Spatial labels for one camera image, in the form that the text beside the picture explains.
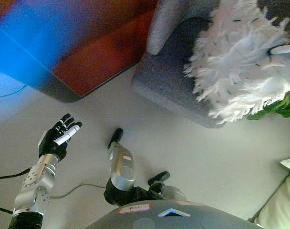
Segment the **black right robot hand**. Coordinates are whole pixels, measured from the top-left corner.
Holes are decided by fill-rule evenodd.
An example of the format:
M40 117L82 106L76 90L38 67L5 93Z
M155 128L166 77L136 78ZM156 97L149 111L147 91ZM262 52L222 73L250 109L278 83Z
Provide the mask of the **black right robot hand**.
M273 48L269 49L268 53L270 55L290 53L290 43L273 47Z

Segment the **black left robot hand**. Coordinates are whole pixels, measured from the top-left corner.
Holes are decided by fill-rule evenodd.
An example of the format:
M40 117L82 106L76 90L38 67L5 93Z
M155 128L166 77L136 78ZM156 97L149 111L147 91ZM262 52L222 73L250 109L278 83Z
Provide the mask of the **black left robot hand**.
M75 122L70 114L65 114L39 140L39 157L45 154L53 154L58 161L63 160L67 154L66 149L69 141L82 125L82 122Z

